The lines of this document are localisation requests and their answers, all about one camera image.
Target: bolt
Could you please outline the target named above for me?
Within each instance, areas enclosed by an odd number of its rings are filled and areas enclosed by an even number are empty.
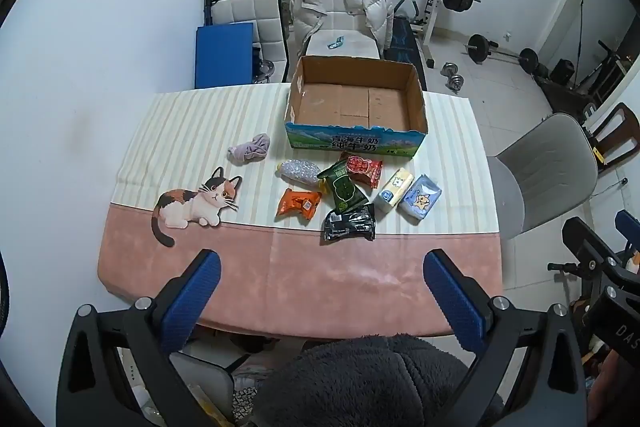
[[[91,304],[83,304],[78,308],[78,315],[81,317],[86,317],[89,313],[91,313]]]
[[[499,310],[505,310],[509,307],[509,299],[507,297],[495,297],[494,298],[494,306]]]
[[[149,297],[141,297],[136,301],[136,308],[139,310],[146,310],[151,306],[151,299]]]
[[[562,306],[562,304],[554,304],[554,313],[559,317],[564,317],[566,315],[566,308]]]

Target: cardboard box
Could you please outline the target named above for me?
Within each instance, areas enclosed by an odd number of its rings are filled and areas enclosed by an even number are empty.
[[[413,156],[428,132],[411,64],[356,57],[301,57],[285,127],[293,148]]]

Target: purple cloth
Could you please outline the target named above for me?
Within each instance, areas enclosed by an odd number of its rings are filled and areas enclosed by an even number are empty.
[[[239,162],[251,160],[252,158],[262,159],[267,156],[270,143],[271,140],[269,140],[269,137],[265,133],[262,133],[254,136],[251,142],[229,147],[228,153]]]

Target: table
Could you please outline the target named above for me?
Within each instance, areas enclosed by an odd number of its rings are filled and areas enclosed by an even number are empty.
[[[490,295],[502,291],[500,240],[486,155],[467,99],[424,93],[429,134],[414,158],[379,156],[382,180],[399,167],[428,174],[443,194],[415,225],[393,210],[376,216],[376,239],[321,245],[332,198],[322,198],[306,222],[275,217],[285,188],[279,162],[306,158],[321,168],[338,152],[292,150],[284,131],[289,84],[232,86],[157,95],[134,136],[116,180],[106,220],[98,276],[129,301],[154,296],[201,248],[218,252],[222,279],[200,323],[241,333],[318,339],[399,332],[449,333],[422,279],[422,258],[442,248]],[[234,164],[226,149],[266,132],[267,158]],[[237,212],[223,209],[218,227],[190,223],[163,229],[175,246],[150,230],[158,196],[197,189],[217,166],[242,176]]]

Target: silver foil package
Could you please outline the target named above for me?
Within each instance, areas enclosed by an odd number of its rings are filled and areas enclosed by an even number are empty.
[[[318,179],[320,168],[315,163],[307,160],[286,160],[278,165],[276,172],[290,180],[313,188],[320,186],[320,180]]]

